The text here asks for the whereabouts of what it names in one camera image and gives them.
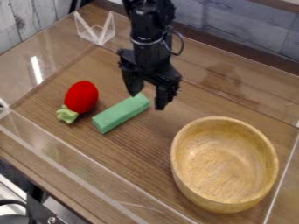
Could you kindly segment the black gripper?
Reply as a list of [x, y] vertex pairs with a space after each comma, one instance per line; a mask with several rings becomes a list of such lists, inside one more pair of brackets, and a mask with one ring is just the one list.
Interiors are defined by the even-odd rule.
[[153, 45], [134, 44], [133, 49], [119, 49], [119, 67], [127, 92], [137, 96], [150, 82], [157, 86], [155, 109], [165, 110], [181, 89], [182, 75], [174, 68], [171, 57], [173, 41], [163, 40]]

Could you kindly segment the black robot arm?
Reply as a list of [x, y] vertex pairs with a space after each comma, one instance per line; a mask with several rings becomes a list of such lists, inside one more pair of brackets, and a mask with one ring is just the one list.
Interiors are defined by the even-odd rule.
[[123, 0], [131, 22], [133, 49], [121, 48], [119, 67], [127, 92], [137, 96], [150, 82], [155, 85], [155, 109], [165, 110], [181, 89], [182, 74], [171, 57], [183, 53], [183, 35], [174, 29], [173, 0]]

